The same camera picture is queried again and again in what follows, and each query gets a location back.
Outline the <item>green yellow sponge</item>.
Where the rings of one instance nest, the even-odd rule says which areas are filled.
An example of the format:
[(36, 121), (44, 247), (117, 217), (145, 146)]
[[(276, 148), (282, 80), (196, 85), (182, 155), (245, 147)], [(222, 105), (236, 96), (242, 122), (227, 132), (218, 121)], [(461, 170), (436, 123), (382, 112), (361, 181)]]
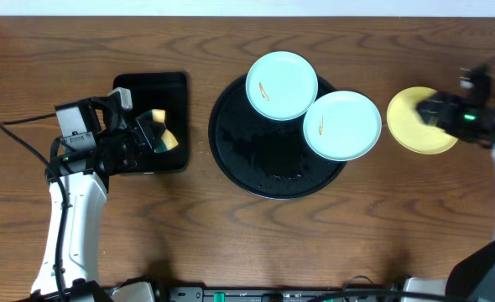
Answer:
[(152, 109), (139, 116), (150, 129), (152, 149), (156, 154), (165, 153), (176, 148), (179, 143), (166, 126), (166, 111)]

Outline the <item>yellow plate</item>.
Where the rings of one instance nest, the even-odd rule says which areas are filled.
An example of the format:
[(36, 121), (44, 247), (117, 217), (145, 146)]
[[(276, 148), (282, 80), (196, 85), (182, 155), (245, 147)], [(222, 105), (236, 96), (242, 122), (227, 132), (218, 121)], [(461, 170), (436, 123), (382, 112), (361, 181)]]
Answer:
[(415, 108), (436, 90), (415, 86), (396, 94), (388, 105), (388, 128), (398, 143), (419, 154), (440, 154), (452, 148), (457, 138), (423, 123)]

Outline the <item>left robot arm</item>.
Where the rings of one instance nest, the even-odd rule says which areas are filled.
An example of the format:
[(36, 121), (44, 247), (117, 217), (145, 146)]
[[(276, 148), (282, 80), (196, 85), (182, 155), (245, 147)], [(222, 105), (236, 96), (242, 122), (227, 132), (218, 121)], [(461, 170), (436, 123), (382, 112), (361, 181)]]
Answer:
[(51, 216), (43, 263), (31, 292), (70, 297), (77, 283), (97, 281), (98, 241), (109, 178), (142, 162), (128, 128), (101, 130), (74, 117), (58, 118), (61, 138), (52, 144), (45, 176)]

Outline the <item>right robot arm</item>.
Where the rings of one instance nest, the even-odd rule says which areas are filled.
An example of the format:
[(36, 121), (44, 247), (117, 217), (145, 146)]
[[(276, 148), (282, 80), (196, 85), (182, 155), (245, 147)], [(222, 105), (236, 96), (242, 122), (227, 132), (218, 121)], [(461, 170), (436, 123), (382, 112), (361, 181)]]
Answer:
[[(438, 92), (415, 106), (423, 124), (492, 151), (495, 167), (495, 107), (485, 98)], [(445, 281), (411, 278), (405, 292), (443, 295), (467, 301), (495, 301), (495, 227), (492, 242), (459, 262)]]

